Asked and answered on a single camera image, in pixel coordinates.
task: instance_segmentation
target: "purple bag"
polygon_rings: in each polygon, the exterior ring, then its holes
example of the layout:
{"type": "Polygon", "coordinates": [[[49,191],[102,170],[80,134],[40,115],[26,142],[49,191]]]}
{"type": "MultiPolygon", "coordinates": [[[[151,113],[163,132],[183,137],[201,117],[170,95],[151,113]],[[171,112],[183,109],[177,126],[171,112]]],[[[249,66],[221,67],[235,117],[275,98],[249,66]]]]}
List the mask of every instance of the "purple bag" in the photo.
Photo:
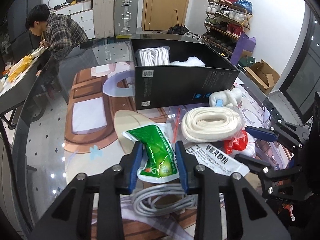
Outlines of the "purple bag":
{"type": "Polygon", "coordinates": [[[249,38],[247,34],[242,33],[238,39],[237,45],[233,54],[231,56],[230,62],[237,66],[238,61],[241,57],[242,51],[247,50],[253,52],[254,47],[256,46],[256,37],[249,38]]]}

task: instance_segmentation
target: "glass table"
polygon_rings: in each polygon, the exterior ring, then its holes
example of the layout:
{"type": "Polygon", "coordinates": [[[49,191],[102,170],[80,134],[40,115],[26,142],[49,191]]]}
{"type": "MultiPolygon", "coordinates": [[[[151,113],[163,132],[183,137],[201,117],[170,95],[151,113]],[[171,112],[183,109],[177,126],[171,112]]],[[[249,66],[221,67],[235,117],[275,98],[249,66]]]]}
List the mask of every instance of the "glass table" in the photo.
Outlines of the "glass table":
{"type": "MultiPolygon", "coordinates": [[[[49,59],[23,106],[12,148],[19,194],[31,224],[34,225],[41,218],[78,173],[84,172],[88,176],[102,173],[131,152],[133,142],[125,139],[122,131],[145,122],[166,122],[169,107],[135,110],[130,75],[117,80],[112,96],[106,96],[101,89],[105,81],[103,78],[121,76],[119,73],[129,70],[133,60],[130,39],[198,42],[173,34],[112,37],[72,46],[49,59]],[[126,96],[119,95],[119,89],[126,89],[126,96]],[[92,107],[99,104],[104,105],[105,117],[101,117],[101,111],[95,111],[95,107],[92,107]],[[33,119],[40,112],[41,117],[33,119]],[[77,112],[77,117],[72,115],[74,112],[77,112]],[[103,123],[98,128],[95,126],[97,119],[103,123]],[[99,137],[100,132],[108,136],[99,137]]],[[[243,93],[238,108],[246,125],[269,128],[282,119],[268,98],[242,72],[234,86],[243,93]]],[[[277,142],[256,141],[256,157],[267,161],[275,169],[286,168],[291,155],[277,142]]],[[[159,228],[156,226],[160,223],[158,219],[147,221],[137,218],[130,208],[124,206],[122,215],[126,221],[126,239],[154,239],[166,235],[156,229],[159,228]]],[[[95,218],[93,214],[93,239],[96,233],[95,218]]],[[[195,219],[195,210],[176,215],[169,222],[179,223],[181,230],[174,232],[173,236],[190,238],[195,219]]]]}

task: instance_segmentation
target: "green packet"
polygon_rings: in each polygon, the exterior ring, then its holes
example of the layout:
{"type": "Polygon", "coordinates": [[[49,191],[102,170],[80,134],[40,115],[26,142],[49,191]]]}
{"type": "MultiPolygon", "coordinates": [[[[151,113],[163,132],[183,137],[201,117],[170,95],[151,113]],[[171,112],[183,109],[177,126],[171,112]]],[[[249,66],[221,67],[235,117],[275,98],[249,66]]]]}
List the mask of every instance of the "green packet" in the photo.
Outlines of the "green packet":
{"type": "Polygon", "coordinates": [[[150,183],[166,183],[179,178],[172,146],[164,134],[165,123],[149,123],[123,132],[123,136],[140,141],[146,148],[148,160],[137,176],[150,183]]]}

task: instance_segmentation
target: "silver suitcase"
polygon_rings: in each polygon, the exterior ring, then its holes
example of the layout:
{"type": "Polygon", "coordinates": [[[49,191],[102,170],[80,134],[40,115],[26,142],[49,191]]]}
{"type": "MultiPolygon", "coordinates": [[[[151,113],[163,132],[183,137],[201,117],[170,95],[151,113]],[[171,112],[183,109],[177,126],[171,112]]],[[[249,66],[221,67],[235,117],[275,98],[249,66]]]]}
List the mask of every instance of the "silver suitcase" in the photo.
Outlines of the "silver suitcase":
{"type": "Polygon", "coordinates": [[[114,0],[93,0],[93,26],[96,39],[113,36],[114,0]]]}
{"type": "Polygon", "coordinates": [[[139,0],[115,0],[115,35],[137,32],[139,0]]]}

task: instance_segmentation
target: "red plastic bag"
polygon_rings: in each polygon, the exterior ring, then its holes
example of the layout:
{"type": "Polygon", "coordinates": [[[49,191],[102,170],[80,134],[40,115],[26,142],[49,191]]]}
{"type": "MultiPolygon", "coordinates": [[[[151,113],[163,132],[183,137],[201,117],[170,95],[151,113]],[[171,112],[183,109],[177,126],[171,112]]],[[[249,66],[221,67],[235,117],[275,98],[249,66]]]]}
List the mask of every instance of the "red plastic bag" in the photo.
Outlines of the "red plastic bag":
{"type": "Polygon", "coordinates": [[[224,150],[226,154],[231,154],[233,150],[243,151],[248,145],[248,136],[245,130],[242,130],[243,137],[224,141],[224,150]]]}

